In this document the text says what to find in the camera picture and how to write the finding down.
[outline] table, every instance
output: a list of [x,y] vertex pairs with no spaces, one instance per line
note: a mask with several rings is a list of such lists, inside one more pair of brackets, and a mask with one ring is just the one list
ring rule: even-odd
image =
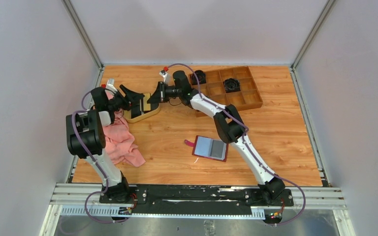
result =
[[[123,84],[136,92],[151,92],[162,79],[160,65],[106,66],[101,84],[115,79],[115,87]],[[194,70],[216,70],[231,66],[202,65]],[[189,70],[174,66],[169,70]],[[302,118],[298,98],[287,66],[250,66],[263,99],[261,108],[240,111],[250,128],[249,137],[266,163],[280,176],[301,186],[322,186],[313,150]],[[129,183],[191,185],[257,185],[251,170],[231,146],[226,162],[192,156],[192,148],[184,140],[196,135],[218,138],[210,117],[195,116],[184,105],[160,104],[160,112],[150,118],[129,124],[135,144],[146,159],[141,167],[116,165]],[[72,179],[74,183],[101,180],[93,168],[79,160]]]

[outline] pink towel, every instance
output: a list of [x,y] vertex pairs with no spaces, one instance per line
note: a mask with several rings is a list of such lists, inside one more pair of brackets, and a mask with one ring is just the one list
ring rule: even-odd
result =
[[129,132],[128,123],[123,117],[123,111],[115,112],[115,121],[112,125],[103,127],[106,140],[106,153],[114,164],[122,161],[139,167],[146,162],[138,146],[132,144],[135,140],[134,136]]

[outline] red frame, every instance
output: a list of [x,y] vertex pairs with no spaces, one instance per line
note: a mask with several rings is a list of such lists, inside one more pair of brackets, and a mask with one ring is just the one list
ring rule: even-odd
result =
[[207,159],[211,159],[211,160],[214,160],[214,161],[222,161],[222,162],[226,162],[226,161],[227,161],[228,144],[226,145],[226,149],[225,149],[225,158],[224,158],[224,160],[217,160],[217,159],[213,159],[213,158],[210,158],[210,157],[207,157],[207,156],[196,155],[196,154],[195,154],[195,148],[196,148],[196,143],[198,142],[198,137],[203,137],[203,138],[207,138],[207,139],[212,139],[212,138],[208,138],[208,137],[205,137],[205,136],[199,136],[199,135],[197,135],[196,138],[195,138],[195,142],[194,142],[194,145],[193,145],[193,149],[192,149],[192,155],[193,155],[193,156],[199,156],[199,157],[207,158]]

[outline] wooden organizer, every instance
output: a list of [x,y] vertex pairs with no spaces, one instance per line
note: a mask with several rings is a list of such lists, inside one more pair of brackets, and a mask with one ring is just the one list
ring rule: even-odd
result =
[[[237,107],[238,111],[259,108],[263,105],[257,85],[248,66],[238,66],[228,69],[204,71],[206,84],[201,84],[201,92],[213,101]],[[234,78],[240,82],[239,92],[225,92],[223,82],[226,79]],[[196,111],[196,117],[206,116],[200,111]]]

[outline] gray floor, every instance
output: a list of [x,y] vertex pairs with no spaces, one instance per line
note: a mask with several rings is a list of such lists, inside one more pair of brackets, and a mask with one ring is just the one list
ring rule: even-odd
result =
[[[284,220],[296,214],[283,212]],[[87,216],[65,216],[61,224],[65,232],[75,232],[89,223]],[[60,229],[55,236],[65,235]],[[272,228],[255,220],[202,220],[133,218],[124,223],[103,225],[92,222],[75,235],[84,236],[338,236],[332,211],[306,210],[292,223]]]

